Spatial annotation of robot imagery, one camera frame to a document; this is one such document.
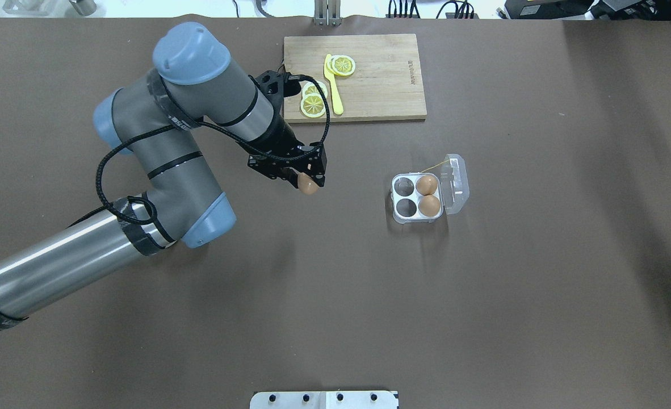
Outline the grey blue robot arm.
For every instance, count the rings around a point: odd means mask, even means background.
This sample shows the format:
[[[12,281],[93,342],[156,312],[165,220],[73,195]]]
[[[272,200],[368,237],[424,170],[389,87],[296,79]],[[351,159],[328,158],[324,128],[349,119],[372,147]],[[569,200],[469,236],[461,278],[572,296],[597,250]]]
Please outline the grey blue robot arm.
[[[42,181],[78,199],[92,156],[76,103],[92,105],[119,57],[142,53],[109,23],[0,23],[0,244],[32,231],[17,212],[53,216],[64,204]],[[323,140],[300,142],[281,116],[310,75],[248,75],[206,26],[183,22],[153,48],[147,72],[104,97],[93,127],[108,145],[96,171],[100,207],[66,230],[0,260],[0,332],[30,314],[172,244],[201,248],[234,226],[227,195],[192,130],[232,138],[248,168],[306,190],[325,183]]]

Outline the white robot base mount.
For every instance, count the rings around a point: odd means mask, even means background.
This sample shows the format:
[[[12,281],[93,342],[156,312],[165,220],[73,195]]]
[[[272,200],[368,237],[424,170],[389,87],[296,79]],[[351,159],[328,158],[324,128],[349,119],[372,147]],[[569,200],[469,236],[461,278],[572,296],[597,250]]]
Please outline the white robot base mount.
[[[253,394],[250,408],[400,408],[396,391],[261,391]]]

